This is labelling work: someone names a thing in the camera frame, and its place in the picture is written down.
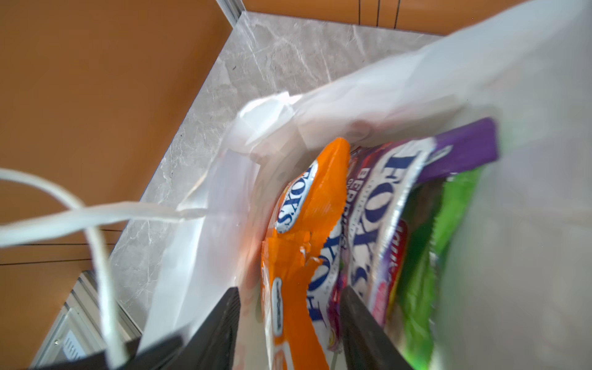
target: marble tile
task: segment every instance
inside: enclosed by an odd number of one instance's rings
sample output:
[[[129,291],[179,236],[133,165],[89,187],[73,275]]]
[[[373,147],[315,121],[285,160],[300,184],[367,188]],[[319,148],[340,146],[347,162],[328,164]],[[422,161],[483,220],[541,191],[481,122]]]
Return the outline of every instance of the marble tile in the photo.
[[[242,13],[142,201],[176,206],[205,173],[226,126],[250,100],[307,92],[439,36]],[[111,254],[120,304],[143,328],[174,226],[131,221]]]

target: orange candy bag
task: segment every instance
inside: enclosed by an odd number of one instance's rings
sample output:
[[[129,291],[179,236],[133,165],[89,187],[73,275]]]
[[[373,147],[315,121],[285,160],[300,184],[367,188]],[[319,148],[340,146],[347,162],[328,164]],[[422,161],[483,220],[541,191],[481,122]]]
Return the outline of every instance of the orange candy bag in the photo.
[[[341,230],[348,163],[349,143],[338,138],[286,186],[272,213],[261,256],[261,303],[272,370],[329,368],[324,350],[335,335],[329,339],[331,327],[324,317],[313,326],[311,308],[326,316],[337,278],[339,245],[331,243],[333,258],[321,250],[332,231]],[[314,294],[308,291],[313,288]]]

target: oval logo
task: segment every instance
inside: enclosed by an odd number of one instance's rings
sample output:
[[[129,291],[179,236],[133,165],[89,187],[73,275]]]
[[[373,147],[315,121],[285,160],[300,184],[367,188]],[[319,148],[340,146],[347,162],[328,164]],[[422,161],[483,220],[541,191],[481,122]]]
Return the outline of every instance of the oval logo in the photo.
[[[300,209],[310,191],[314,177],[317,175],[317,169],[318,163],[315,159],[313,164],[289,185],[284,201],[279,208],[278,220],[275,222],[275,229],[278,233],[285,233],[296,223]]]
[[[274,336],[281,337],[284,332],[284,301],[282,300],[282,279],[275,278],[271,286],[271,323]]]

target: purple package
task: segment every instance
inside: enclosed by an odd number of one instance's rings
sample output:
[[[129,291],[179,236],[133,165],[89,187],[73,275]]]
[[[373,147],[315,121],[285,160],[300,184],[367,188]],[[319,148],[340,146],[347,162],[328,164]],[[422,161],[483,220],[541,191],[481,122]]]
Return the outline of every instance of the purple package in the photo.
[[[496,125],[490,118],[434,137],[352,152],[343,213],[347,252],[339,279],[352,286],[380,325],[398,272],[392,268],[392,241],[411,189],[497,158]]]

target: purple wrapper edge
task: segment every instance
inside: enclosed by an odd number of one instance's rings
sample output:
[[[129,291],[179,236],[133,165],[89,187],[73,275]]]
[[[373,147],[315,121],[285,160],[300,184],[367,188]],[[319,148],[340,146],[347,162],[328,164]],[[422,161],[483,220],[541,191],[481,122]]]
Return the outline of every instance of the purple wrapper edge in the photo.
[[[491,118],[483,118],[436,135],[434,138],[436,139],[434,156],[445,152],[447,147],[451,148],[450,152],[426,165],[417,178],[417,184],[469,171],[493,162],[499,157],[496,123]]]

